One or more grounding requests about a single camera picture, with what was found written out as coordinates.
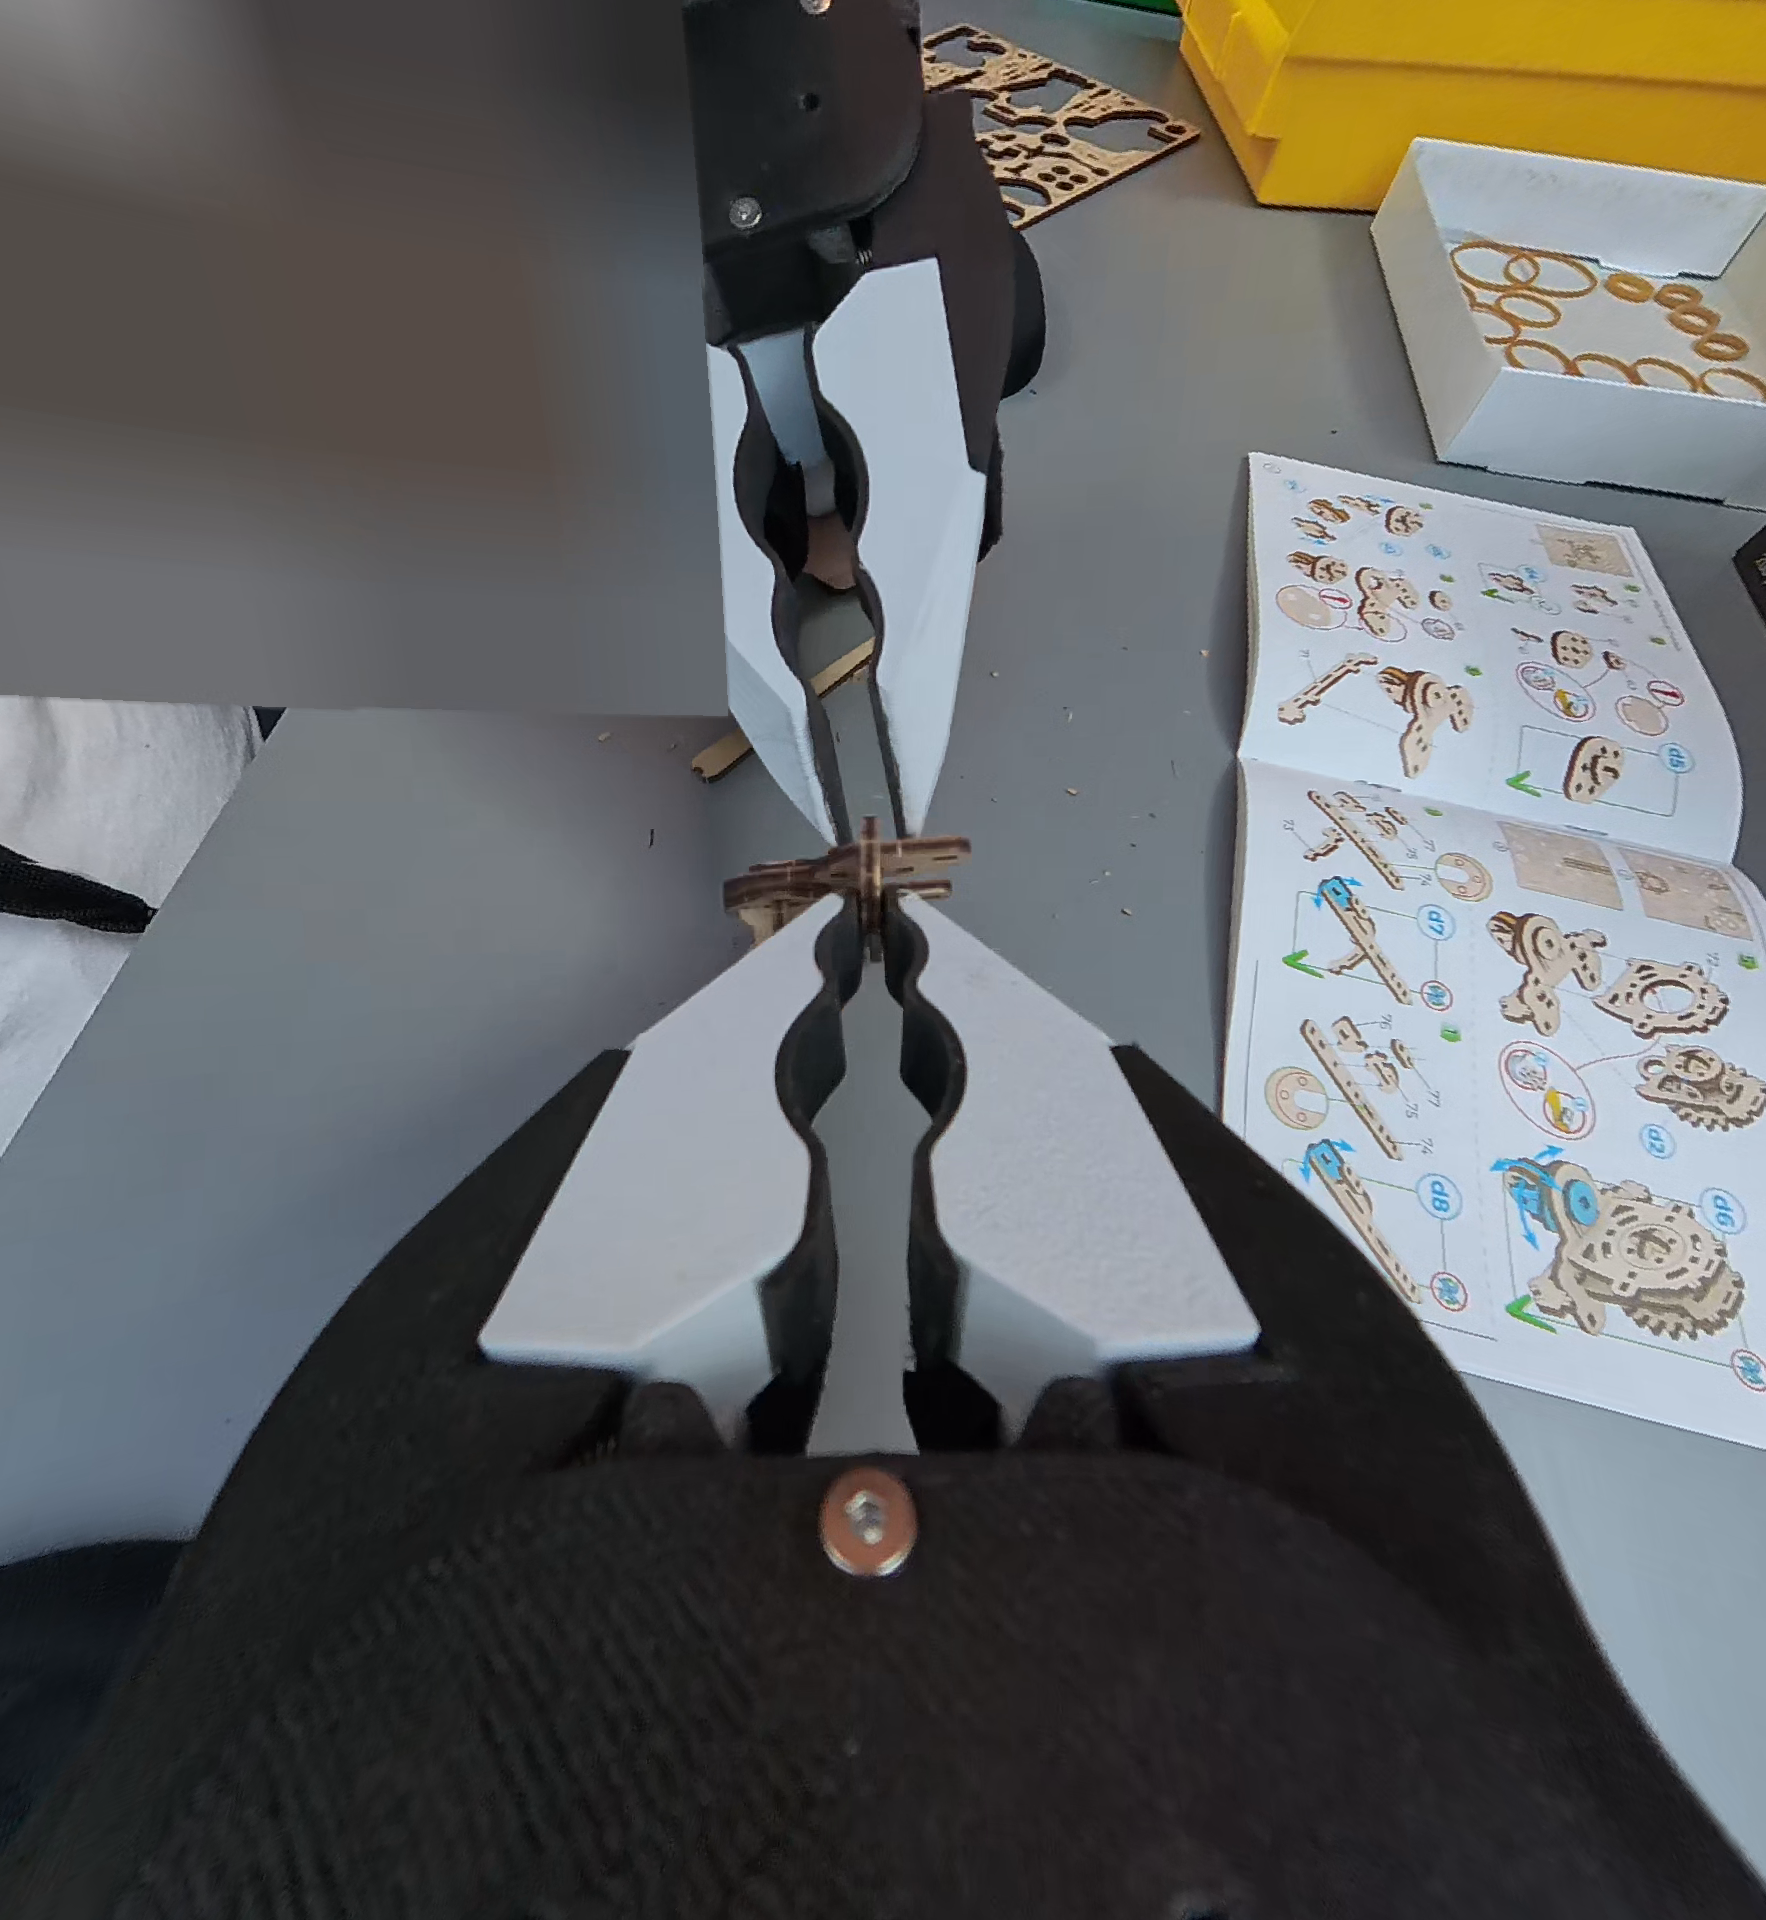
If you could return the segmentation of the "white cardboard box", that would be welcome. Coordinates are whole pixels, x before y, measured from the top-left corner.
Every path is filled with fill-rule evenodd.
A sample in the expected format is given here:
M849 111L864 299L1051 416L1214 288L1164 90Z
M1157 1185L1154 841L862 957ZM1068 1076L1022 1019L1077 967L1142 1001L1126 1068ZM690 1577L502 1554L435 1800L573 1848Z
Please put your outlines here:
M1467 235L1699 280L1766 365L1766 182L1419 139L1372 228L1441 459L1766 510L1766 402L1500 367L1446 261Z

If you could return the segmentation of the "notched wooden strip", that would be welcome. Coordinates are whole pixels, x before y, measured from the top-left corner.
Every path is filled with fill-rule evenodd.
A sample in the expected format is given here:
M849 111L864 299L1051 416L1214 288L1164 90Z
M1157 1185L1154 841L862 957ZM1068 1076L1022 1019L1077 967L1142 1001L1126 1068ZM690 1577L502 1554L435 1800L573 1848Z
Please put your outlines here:
M860 646L839 654L836 658L830 658L808 679L813 698L822 701L827 695L845 686L869 679L874 656L875 638L869 636ZM747 731L727 731L692 759L692 770L705 781L716 781L754 754L762 754L762 750Z

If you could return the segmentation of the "laser-cut plywood sheet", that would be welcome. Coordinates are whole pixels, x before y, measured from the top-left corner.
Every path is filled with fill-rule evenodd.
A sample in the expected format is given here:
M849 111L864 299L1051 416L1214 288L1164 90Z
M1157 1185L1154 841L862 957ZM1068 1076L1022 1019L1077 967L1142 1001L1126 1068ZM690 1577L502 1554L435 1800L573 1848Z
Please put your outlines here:
M922 38L928 93L967 99L1015 229L1199 139L1187 122L1008 37L961 22Z

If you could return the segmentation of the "wooden model assembly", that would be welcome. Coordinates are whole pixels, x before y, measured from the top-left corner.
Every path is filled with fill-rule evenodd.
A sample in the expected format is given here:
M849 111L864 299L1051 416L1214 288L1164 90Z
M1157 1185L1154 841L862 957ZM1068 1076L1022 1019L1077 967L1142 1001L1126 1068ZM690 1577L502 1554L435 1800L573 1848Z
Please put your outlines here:
M762 944L827 896L853 898L871 959L886 955L886 928L898 894L946 898L970 838L886 838L877 817L860 836L821 857L758 862L725 883L725 911Z

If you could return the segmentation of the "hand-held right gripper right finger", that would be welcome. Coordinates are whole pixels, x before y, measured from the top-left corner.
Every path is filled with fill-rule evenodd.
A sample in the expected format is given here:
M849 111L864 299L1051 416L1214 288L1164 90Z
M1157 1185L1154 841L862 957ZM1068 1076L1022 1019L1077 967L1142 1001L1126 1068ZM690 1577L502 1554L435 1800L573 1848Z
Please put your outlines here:
M1058 1378L1248 1353L1232 1267L1112 1037L924 898L891 908L912 1173L904 1399L924 1448L1015 1438Z

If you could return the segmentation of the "group of wooden rings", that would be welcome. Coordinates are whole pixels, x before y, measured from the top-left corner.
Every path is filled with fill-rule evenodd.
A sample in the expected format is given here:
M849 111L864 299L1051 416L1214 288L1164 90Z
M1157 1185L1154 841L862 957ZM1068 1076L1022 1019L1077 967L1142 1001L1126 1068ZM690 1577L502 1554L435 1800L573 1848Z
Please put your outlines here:
M1451 241L1446 261L1504 370L1766 402L1760 347L1699 280L1482 235Z

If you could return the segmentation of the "person's white shirt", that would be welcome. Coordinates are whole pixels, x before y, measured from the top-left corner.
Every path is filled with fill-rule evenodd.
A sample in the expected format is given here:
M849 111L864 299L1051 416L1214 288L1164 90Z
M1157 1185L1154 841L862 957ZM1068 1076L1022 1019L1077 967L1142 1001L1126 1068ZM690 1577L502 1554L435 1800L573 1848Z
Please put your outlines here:
M0 695L0 1157L263 728L256 707Z

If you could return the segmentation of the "open instruction booklet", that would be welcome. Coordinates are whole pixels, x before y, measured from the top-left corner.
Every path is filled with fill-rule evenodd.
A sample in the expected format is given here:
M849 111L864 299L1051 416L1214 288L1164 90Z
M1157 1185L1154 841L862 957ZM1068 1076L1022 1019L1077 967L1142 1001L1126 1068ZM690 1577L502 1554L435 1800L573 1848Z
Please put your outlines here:
M1248 457L1222 1114L1467 1375L1766 1450L1766 901L1637 531Z

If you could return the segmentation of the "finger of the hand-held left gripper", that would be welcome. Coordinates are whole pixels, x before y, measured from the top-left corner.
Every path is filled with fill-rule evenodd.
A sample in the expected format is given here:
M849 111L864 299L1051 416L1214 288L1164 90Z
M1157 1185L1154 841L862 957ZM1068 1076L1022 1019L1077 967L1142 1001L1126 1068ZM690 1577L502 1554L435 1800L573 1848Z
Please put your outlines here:
M857 455L855 558L880 643L881 737L898 827L918 836L950 738L982 536L940 264L862 276L810 352L822 406Z
M780 449L734 349L707 349L727 630L728 710L782 791L828 843L847 804L822 699L801 670L795 578L767 535Z

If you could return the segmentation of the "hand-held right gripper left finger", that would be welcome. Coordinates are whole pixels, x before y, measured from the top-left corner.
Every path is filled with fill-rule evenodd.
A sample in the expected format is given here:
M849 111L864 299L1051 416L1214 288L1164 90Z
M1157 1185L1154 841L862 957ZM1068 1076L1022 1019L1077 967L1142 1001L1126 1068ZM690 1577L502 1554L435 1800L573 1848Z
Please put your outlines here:
M797 1450L836 1306L817 1118L845 1076L845 1001L830 896L637 1037L483 1353L678 1381L728 1442Z

